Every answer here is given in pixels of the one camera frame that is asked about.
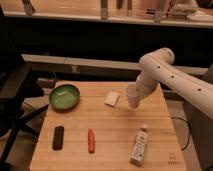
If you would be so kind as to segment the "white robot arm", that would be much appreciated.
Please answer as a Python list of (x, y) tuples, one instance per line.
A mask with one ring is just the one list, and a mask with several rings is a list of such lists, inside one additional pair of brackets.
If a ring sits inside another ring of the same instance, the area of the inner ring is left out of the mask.
[(175, 69), (175, 55), (169, 48), (161, 48), (142, 56), (141, 69), (136, 79), (136, 92), (140, 99), (149, 96), (159, 82), (213, 119), (213, 85)]

